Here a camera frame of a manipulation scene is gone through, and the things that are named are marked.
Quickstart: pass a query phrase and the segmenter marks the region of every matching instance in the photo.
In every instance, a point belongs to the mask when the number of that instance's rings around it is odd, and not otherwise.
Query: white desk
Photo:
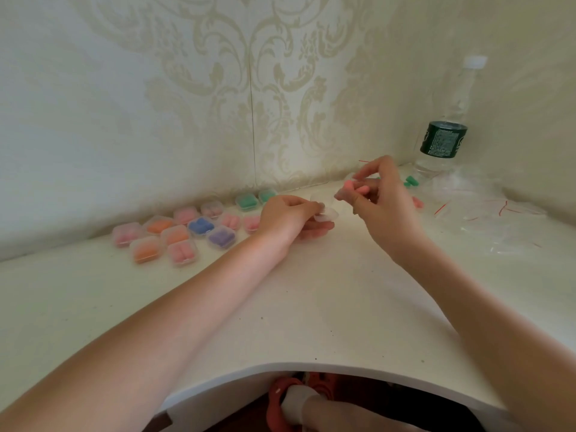
[[[335,191],[341,182],[294,191]],[[374,244],[345,203],[324,239],[295,245],[199,352],[163,408],[264,371],[326,371],[379,378],[499,411],[501,401],[428,295]],[[498,297],[576,350],[576,232],[544,219],[541,251],[482,254],[474,238],[430,236]],[[220,253],[134,265],[109,237],[0,264],[0,408],[86,343],[176,287]]]

